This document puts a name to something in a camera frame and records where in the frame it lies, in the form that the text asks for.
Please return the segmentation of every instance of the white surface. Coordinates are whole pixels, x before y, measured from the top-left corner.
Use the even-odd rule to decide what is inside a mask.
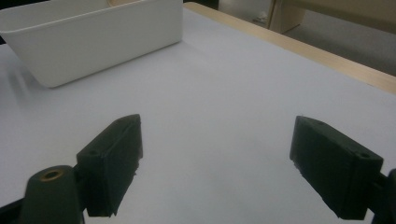
[[[0,34],[42,85],[55,87],[181,39],[181,0],[53,0],[0,11]]]
[[[297,115],[320,119],[396,167],[396,96],[184,10],[183,41],[49,90],[0,47],[0,203],[139,113],[144,158],[116,217],[87,223],[344,221],[289,159]]]

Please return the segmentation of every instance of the white bin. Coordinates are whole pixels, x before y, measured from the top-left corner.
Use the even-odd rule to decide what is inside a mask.
[[[182,0],[52,0],[0,11],[0,35],[56,87],[181,40]]]

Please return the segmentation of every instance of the floor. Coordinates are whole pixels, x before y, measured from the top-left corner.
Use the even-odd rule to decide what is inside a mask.
[[[219,10],[245,21],[268,12],[270,0],[219,0]],[[396,35],[307,11],[285,35],[396,76]]]

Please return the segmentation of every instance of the wooden table edge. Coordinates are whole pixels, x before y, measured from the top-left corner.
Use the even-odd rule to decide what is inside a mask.
[[[307,59],[321,63],[349,77],[353,77],[380,90],[396,94],[396,77],[380,72],[360,63],[352,62],[322,49],[307,45],[298,40],[272,32],[253,23],[242,21],[236,17],[222,13],[215,9],[204,7],[197,3],[188,2],[184,8],[203,15],[213,21],[217,21],[233,27],[259,39],[268,41],[283,49],[297,53]]]

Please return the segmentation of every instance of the white table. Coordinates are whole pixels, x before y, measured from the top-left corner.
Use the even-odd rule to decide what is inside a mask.
[[[0,205],[139,113],[145,157],[119,214],[87,223],[344,221],[289,159],[295,117],[320,119],[396,167],[396,95],[184,10],[183,41],[46,89],[0,46]]]

